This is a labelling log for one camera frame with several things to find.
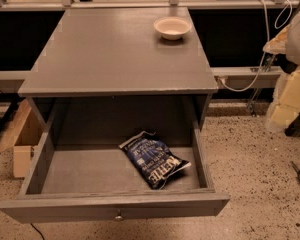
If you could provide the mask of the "blue kettle chip bag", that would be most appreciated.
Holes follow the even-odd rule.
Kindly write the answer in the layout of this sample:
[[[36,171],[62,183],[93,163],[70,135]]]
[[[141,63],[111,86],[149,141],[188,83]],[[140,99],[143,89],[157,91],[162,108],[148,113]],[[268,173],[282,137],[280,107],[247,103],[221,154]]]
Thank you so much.
[[[189,161],[175,156],[155,133],[141,131],[119,148],[152,190],[162,189],[172,175],[191,166]]]

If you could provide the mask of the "open grey top drawer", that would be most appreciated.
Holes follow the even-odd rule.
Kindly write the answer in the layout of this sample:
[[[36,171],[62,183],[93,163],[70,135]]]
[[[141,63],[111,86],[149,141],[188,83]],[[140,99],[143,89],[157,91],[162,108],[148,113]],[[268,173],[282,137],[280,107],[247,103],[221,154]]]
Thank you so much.
[[[119,148],[144,129],[191,163],[160,190]],[[229,199],[214,189],[191,98],[73,97],[55,100],[20,192],[0,211],[21,223],[216,216]]]

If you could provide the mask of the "round metal drawer knob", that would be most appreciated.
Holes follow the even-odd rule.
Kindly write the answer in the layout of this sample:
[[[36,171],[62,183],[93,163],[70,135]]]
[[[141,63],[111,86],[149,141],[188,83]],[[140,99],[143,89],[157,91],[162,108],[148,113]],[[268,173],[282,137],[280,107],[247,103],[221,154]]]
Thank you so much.
[[[117,215],[114,217],[114,220],[117,222],[121,222],[124,220],[124,217],[122,216],[121,212],[117,213]]]

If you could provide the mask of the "grey wooden cabinet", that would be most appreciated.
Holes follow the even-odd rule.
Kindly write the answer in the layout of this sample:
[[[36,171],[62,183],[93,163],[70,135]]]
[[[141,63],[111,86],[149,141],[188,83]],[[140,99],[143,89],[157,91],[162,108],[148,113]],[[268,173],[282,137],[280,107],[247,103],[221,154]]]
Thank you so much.
[[[154,23],[185,8],[68,9],[18,93],[46,132],[127,137],[202,129],[217,84],[195,30],[166,40]]]

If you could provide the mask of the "white bowl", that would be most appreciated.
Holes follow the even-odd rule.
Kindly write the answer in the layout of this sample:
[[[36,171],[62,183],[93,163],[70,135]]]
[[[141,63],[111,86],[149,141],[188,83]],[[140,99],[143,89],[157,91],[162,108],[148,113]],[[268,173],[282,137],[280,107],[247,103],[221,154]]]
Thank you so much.
[[[153,24],[154,29],[166,40],[179,40],[191,30],[191,23],[180,17],[163,17]]]

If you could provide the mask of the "light wooden box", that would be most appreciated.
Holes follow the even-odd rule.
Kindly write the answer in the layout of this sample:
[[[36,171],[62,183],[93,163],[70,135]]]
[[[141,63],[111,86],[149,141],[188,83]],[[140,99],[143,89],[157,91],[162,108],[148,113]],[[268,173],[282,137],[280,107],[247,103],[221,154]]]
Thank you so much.
[[[43,126],[29,102],[23,100],[0,134],[0,153],[12,152],[12,172],[15,178],[27,175],[42,132]]]

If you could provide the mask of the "grey horizontal rail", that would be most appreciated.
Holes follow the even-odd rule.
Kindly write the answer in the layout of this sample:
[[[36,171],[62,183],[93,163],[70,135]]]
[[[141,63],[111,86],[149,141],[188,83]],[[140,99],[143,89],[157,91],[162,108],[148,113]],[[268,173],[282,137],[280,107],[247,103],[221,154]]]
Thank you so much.
[[[257,67],[212,67],[216,79],[228,77],[232,88],[244,88],[245,83],[237,83],[237,80],[251,82],[257,74]],[[255,88],[273,88],[275,81],[282,73],[280,66],[271,66],[262,70],[254,84]],[[0,93],[16,93],[25,80],[29,71],[0,71]]]

